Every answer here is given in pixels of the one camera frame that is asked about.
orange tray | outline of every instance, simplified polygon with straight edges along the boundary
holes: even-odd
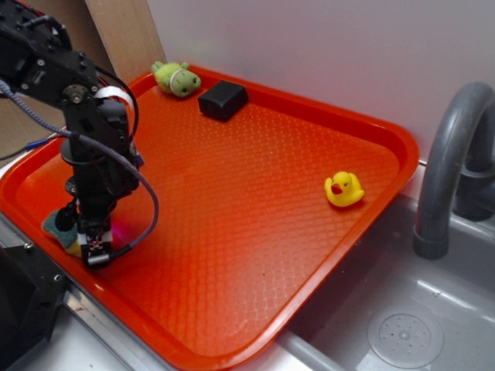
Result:
[[[198,94],[164,94],[152,75],[132,84],[136,144],[160,199],[159,225],[99,271],[65,254],[41,223],[70,197],[70,166],[53,142],[0,182],[0,209],[84,290],[180,369],[236,366],[283,329],[410,179],[418,148],[401,127],[194,68]],[[249,102],[228,122],[200,113],[218,80]],[[323,183],[355,173],[366,195],[337,209]],[[121,247],[150,223],[141,186],[112,213]]]

sink drain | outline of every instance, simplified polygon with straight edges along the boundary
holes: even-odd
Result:
[[[439,356],[443,334],[438,322],[422,308],[394,306],[371,321],[368,341],[386,363],[402,369],[418,369]]]

stuffed toy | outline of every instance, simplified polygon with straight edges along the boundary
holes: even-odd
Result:
[[[201,79],[189,71],[189,64],[155,62],[152,72],[158,85],[168,94],[185,98],[201,86]]]
[[[58,210],[53,212],[43,222],[43,229],[52,237],[55,237],[66,253],[74,255],[75,257],[81,257],[80,244],[77,240],[77,227],[74,224],[73,228],[68,231],[61,231],[55,225],[55,219]]]

rubber duck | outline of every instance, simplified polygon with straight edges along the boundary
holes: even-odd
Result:
[[[334,206],[346,207],[357,203],[364,196],[361,183],[350,172],[338,172],[325,181],[326,198]]]

stainless steel sink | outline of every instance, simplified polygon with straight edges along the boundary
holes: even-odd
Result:
[[[416,201],[399,196],[290,323],[347,370],[495,369],[495,237],[453,216],[449,253],[412,248]]]

